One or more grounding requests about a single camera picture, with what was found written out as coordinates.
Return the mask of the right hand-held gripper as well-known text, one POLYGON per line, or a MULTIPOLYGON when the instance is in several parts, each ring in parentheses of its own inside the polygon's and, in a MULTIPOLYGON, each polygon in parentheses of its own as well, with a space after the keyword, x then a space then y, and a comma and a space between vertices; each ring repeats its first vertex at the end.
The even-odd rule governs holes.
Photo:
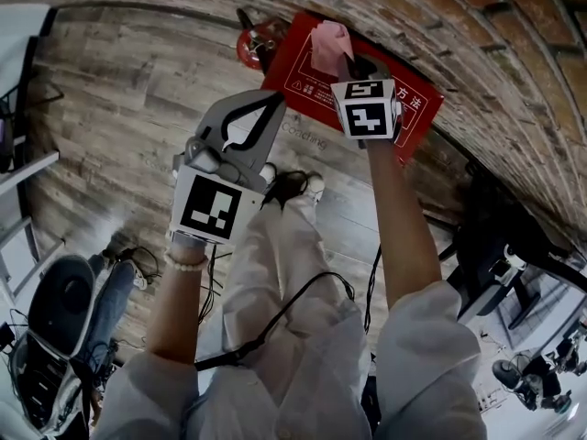
POLYGON ((330 85, 338 119, 350 139, 399 138, 404 109, 387 64, 369 54, 340 57, 340 81, 330 85))

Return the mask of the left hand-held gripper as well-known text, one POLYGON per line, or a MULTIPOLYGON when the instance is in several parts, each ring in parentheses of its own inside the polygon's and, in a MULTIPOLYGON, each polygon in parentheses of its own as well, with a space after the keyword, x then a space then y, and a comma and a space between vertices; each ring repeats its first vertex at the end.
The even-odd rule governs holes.
POLYGON ((233 244, 260 210, 261 167, 285 114, 279 91, 250 90, 214 103, 185 151, 173 159, 176 183, 170 241, 233 244))

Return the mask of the pink wiping cloth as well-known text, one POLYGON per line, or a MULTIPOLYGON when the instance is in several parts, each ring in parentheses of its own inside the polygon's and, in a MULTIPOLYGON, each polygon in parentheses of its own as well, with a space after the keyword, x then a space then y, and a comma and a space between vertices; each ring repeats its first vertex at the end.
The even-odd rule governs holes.
POLYGON ((334 21, 324 20, 310 32, 312 43, 311 66, 314 70, 338 77, 339 63, 354 60, 347 28, 334 21))

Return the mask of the red fire extinguisher box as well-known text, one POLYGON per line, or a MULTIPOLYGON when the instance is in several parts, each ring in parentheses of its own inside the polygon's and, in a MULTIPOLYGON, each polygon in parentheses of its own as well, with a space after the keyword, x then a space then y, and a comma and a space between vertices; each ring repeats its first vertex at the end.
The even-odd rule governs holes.
MULTIPOLYGON (((322 21, 321 17, 308 13, 294 17, 261 87, 282 92, 289 108, 341 132, 343 127, 330 90, 330 84, 336 79, 311 66, 310 32, 322 21)), ((382 63, 396 82, 398 97, 405 110, 396 150, 401 161, 407 162, 432 126, 444 96, 423 74, 383 46, 353 30, 349 34, 355 56, 382 63)))

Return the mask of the person's left forearm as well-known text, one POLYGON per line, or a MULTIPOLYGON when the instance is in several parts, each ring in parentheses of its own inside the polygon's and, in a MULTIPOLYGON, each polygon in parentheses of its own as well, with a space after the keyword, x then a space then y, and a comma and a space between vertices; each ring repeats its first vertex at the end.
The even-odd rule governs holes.
POLYGON ((167 264, 156 292, 146 333, 146 350, 160 358, 192 366, 195 360, 198 312, 205 248, 172 243, 168 256, 180 265, 198 270, 176 269, 167 264))

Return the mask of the person's right forearm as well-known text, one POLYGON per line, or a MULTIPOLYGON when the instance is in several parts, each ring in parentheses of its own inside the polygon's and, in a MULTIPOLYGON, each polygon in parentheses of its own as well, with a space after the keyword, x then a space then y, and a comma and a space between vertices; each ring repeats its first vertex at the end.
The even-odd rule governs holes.
POLYGON ((366 142, 374 193, 389 307, 405 295, 440 281, 435 241, 423 211, 404 177, 394 145, 384 139, 366 142))

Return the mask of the red fire extinguisher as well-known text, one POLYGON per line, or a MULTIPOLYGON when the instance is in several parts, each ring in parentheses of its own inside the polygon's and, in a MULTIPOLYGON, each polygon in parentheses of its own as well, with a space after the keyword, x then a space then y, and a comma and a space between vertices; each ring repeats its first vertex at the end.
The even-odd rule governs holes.
POLYGON ((279 17, 254 24, 244 9, 238 8, 236 13, 242 26, 236 46, 238 58, 247 67, 266 74, 285 40, 289 24, 279 17))

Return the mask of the person's left white shoe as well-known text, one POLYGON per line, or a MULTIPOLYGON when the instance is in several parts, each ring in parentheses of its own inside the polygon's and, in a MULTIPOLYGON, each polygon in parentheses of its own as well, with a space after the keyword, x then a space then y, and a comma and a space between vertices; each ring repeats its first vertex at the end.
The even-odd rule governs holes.
POLYGON ((265 180, 266 187, 263 194, 266 195, 274 185, 277 178, 277 167, 272 162, 266 162, 260 170, 260 176, 265 180))

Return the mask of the person's white shoe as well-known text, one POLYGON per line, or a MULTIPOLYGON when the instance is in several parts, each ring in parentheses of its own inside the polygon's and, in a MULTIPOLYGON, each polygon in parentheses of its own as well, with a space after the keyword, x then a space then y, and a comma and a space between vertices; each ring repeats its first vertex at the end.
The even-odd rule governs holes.
POLYGON ((260 176, 265 180, 266 187, 263 194, 266 195, 274 185, 277 178, 277 167, 272 162, 266 162, 260 170, 260 176))
POLYGON ((313 204, 318 204, 325 190, 325 181, 318 173, 309 173, 306 176, 302 195, 309 198, 313 204))

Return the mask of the person's right white shoe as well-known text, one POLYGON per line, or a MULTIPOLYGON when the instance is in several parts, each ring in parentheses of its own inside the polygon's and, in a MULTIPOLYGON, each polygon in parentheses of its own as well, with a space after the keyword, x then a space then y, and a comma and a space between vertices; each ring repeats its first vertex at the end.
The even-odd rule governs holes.
POLYGON ((302 195, 309 198, 313 204, 318 204, 325 190, 325 181, 318 173, 309 173, 306 176, 302 195))

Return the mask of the person's white trousers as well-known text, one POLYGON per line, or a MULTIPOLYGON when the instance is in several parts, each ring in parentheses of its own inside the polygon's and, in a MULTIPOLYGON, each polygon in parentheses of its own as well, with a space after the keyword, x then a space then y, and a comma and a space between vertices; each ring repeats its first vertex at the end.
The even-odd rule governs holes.
POLYGON ((328 271, 315 202, 298 196, 263 205, 235 247, 221 304, 201 330, 208 352, 253 340, 273 317, 279 320, 269 343, 364 351, 360 310, 328 271))

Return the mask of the white desk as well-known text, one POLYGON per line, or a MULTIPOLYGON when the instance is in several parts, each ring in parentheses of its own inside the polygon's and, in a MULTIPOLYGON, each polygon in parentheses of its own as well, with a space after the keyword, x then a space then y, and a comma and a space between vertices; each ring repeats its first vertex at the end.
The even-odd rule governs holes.
MULTIPOLYGON (((49 167, 60 158, 60 152, 57 150, 47 153, 42 158, 36 159, 27 163, 23 167, 7 174, 3 180, 0 181, 0 198, 16 188, 21 182, 49 167)), ((4 274, 4 261, 2 250, 8 245, 22 230, 30 228, 32 225, 32 218, 30 215, 24 215, 8 229, 4 230, 0 236, 0 295, 4 301, 11 307, 17 306, 18 295, 28 285, 29 281, 34 277, 38 277, 49 265, 49 261, 57 254, 58 251, 64 247, 62 240, 57 240, 50 251, 42 258, 39 258, 35 266, 28 272, 27 276, 15 287, 11 288, 9 278, 4 274)))

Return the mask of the black office chair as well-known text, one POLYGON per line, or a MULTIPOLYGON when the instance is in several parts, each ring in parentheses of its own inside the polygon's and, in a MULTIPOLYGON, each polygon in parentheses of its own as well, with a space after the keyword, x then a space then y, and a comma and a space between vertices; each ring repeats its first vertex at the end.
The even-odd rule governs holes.
POLYGON ((452 243, 439 254, 442 262, 452 257, 458 262, 448 277, 448 283, 460 294, 458 320, 462 324, 475 316, 490 314, 509 291, 514 290, 522 307, 508 326, 514 329, 540 299, 540 294, 530 296, 521 281, 527 266, 525 270, 513 269, 504 260, 506 245, 506 238, 496 231, 463 226, 457 230, 452 243))

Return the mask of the black monitor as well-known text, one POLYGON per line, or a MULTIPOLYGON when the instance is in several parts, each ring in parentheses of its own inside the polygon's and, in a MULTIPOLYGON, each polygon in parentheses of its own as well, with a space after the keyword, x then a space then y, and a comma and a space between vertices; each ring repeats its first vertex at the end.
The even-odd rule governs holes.
POLYGON ((9 101, 0 98, 0 174, 7 173, 15 154, 15 115, 9 101))

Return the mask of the grey black swivel chair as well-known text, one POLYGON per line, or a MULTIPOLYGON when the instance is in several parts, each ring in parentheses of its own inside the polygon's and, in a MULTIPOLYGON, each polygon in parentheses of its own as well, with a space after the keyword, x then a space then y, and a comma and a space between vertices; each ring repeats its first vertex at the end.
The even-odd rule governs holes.
POLYGON ((95 276, 77 255, 57 258, 41 278, 28 310, 28 331, 62 358, 81 348, 94 305, 95 276))

